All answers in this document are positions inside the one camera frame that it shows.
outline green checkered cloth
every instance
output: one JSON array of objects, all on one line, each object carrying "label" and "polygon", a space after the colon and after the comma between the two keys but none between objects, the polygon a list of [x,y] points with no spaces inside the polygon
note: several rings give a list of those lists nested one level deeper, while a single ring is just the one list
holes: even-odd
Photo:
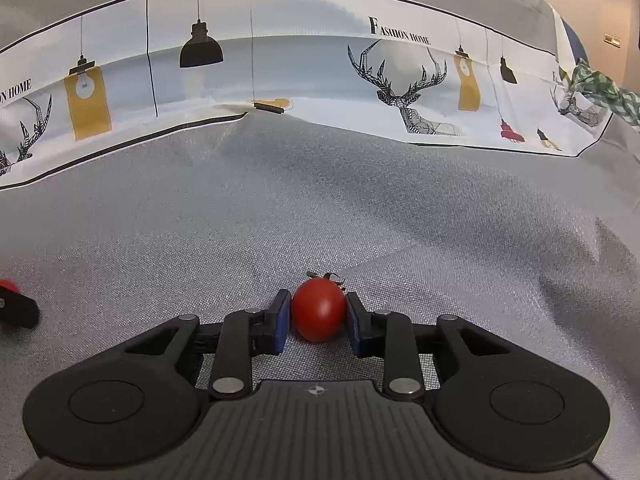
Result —
[{"label": "green checkered cloth", "polygon": [[[568,75],[561,76],[568,81]],[[613,80],[602,72],[593,71],[580,60],[575,67],[568,92],[578,92],[589,101],[603,108],[608,108],[622,117],[628,124],[640,130],[640,96],[629,90],[620,89]]]}]

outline screw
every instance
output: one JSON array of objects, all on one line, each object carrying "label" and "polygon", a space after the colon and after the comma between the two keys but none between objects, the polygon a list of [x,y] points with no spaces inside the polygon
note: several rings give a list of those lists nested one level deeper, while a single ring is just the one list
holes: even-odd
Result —
[{"label": "screw", "polygon": [[236,394],[244,388],[244,382],[237,377],[220,377],[211,386],[219,394]]},{"label": "screw", "polygon": [[411,395],[420,391],[420,383],[410,377],[398,377],[389,383],[389,389],[396,394]]}]

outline antler illustration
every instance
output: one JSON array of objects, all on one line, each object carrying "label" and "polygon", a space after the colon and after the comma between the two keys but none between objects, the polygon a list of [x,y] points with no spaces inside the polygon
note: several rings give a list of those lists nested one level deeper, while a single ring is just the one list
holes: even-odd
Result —
[{"label": "antler illustration", "polygon": [[363,53],[360,54],[360,64],[356,64],[355,59],[353,59],[353,54],[351,53],[351,47],[349,45],[347,45],[347,53],[349,54],[349,60],[351,61],[354,69],[356,69],[358,75],[365,81],[368,81],[380,88],[378,91],[379,99],[385,104],[393,106],[394,104],[391,98],[395,98],[396,94],[394,94],[394,91],[391,89],[391,81],[384,77],[383,72],[385,70],[385,61],[383,60],[380,64],[380,68],[378,69],[378,74],[376,76],[373,75],[373,69],[367,66],[367,54],[378,44],[379,41],[380,40],[377,40],[369,45]]},{"label": "antler illustration", "polygon": [[444,70],[441,71],[440,65],[433,57],[433,54],[431,53],[431,50],[429,48],[427,48],[427,52],[429,53],[429,56],[431,57],[431,60],[433,61],[434,66],[436,67],[436,73],[433,74],[433,76],[431,76],[431,80],[428,80],[427,71],[425,70],[424,65],[422,66],[422,79],[420,79],[420,81],[416,81],[415,83],[409,85],[409,89],[401,97],[402,101],[405,102],[406,106],[412,103],[415,103],[420,98],[420,94],[418,94],[420,90],[424,90],[425,88],[430,88],[432,86],[439,85],[447,77],[447,60],[445,60],[444,62]]},{"label": "antler illustration", "polygon": [[[554,83],[556,84],[554,86],[554,89],[553,90],[550,89],[549,92],[551,92],[551,98],[553,99],[554,104],[556,105],[556,109],[561,115],[565,116],[565,115],[571,114],[576,119],[578,119],[581,123],[586,124],[591,128],[595,128],[596,126],[598,126],[598,124],[600,124],[600,120],[601,120],[600,113],[599,113],[600,109],[596,105],[591,105],[587,110],[583,110],[582,108],[580,108],[577,104],[575,91],[569,92],[564,87],[564,83],[561,80],[558,80],[555,72],[554,72]],[[558,87],[562,88],[562,90],[564,91],[564,96],[567,98],[568,103],[567,103],[567,106],[565,106],[564,108],[562,108],[558,104],[558,98],[556,98],[556,90],[558,90]]]},{"label": "antler illustration", "polygon": [[27,101],[31,106],[33,106],[34,110],[36,111],[36,123],[33,124],[33,135],[29,133],[27,127],[24,126],[24,123],[20,121],[20,128],[22,129],[22,136],[24,137],[24,139],[20,143],[20,146],[18,146],[18,160],[16,160],[15,162],[10,162],[6,158],[6,153],[0,150],[0,176],[7,173],[11,169],[12,165],[17,164],[18,162],[21,162],[26,158],[30,158],[30,156],[32,155],[31,153],[29,153],[31,146],[33,146],[36,140],[38,140],[42,136],[45,128],[47,127],[47,123],[49,123],[49,117],[51,115],[51,98],[52,96],[50,95],[49,105],[47,105],[47,115],[46,117],[43,117],[42,109],[40,108],[40,106],[33,102],[31,99],[23,97],[23,99]]}]

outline red object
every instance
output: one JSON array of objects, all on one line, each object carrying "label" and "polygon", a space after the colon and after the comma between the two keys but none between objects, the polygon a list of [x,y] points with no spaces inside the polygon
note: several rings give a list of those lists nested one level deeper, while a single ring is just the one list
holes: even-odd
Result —
[{"label": "red object", "polygon": [[517,134],[513,131],[513,129],[502,120],[502,133],[501,135],[505,139],[509,139],[511,142],[524,142],[524,137],[520,134]]},{"label": "red object", "polygon": [[17,294],[20,294],[20,289],[14,282],[10,282],[9,280],[0,280],[0,286],[4,286],[4,288],[8,288]]},{"label": "red object", "polygon": [[346,313],[342,289],[327,278],[307,280],[291,301],[293,326],[312,343],[331,339],[340,330]]}]

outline yellow lamp illustration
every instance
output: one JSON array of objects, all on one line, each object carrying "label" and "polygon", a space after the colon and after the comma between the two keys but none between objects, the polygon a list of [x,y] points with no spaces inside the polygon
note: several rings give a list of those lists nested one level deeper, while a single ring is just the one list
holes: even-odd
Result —
[{"label": "yellow lamp illustration", "polygon": [[460,45],[460,49],[456,51],[453,62],[456,65],[461,83],[458,109],[477,112],[480,108],[480,89],[478,88],[478,82],[474,75],[473,61],[462,49],[462,45]]},{"label": "yellow lamp illustration", "polygon": [[545,148],[558,150],[559,152],[562,151],[560,148],[558,148],[558,145],[555,142],[548,139],[548,137],[545,135],[545,133],[542,130],[540,130],[540,128],[538,128],[538,137],[540,137],[540,143],[542,143],[542,145]]},{"label": "yellow lamp illustration", "polygon": [[95,61],[87,62],[80,55],[78,66],[65,77],[65,90],[76,140],[111,130],[102,70]]},{"label": "yellow lamp illustration", "polygon": [[282,108],[283,110],[291,110],[293,108],[293,104],[291,99],[287,99],[286,97],[278,97],[277,99],[256,99],[255,103],[274,106],[276,108]]}]

